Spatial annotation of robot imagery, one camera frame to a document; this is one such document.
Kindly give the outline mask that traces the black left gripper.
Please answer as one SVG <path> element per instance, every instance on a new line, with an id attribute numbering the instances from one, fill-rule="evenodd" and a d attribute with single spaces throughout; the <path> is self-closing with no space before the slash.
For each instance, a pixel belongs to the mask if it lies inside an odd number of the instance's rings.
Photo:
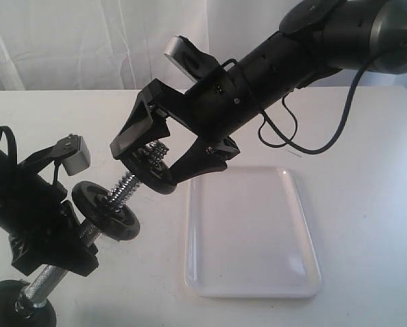
<path id="1" fill-rule="evenodd" d="M 99 265 L 97 249 L 78 236 L 66 188 L 45 181 L 40 170 L 26 161 L 14 164 L 0 149 L 0 228 L 10 237 L 12 266 L 30 275 L 48 264 L 86 277 Z"/>

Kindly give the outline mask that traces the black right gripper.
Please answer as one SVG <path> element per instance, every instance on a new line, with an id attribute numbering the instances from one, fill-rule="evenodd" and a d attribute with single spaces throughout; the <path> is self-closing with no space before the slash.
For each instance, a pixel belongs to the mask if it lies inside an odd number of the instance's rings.
<path id="1" fill-rule="evenodd" d="M 173 118 L 198 138 L 169 171 L 181 183 L 203 174 L 222 172 L 240 154 L 230 136 L 268 107 L 268 57 L 245 57 L 216 65 L 181 93 L 155 78 L 137 96 L 118 135 L 110 143 L 116 160 L 144 145 L 170 136 Z"/>

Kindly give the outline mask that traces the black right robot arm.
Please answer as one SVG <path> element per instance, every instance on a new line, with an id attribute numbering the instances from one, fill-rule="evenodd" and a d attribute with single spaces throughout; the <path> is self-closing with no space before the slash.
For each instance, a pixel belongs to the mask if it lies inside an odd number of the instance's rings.
<path id="1" fill-rule="evenodd" d="M 407 73 L 407 1 L 302 1 L 278 30 L 241 60 L 219 63 L 183 36 L 166 57 L 192 81 L 181 93 L 153 80 L 110 145 L 113 158 L 158 193 L 227 168 L 239 148 L 231 135 L 295 89 L 343 69 Z M 172 166 L 151 168 L 149 144 L 174 119 L 196 141 Z"/>

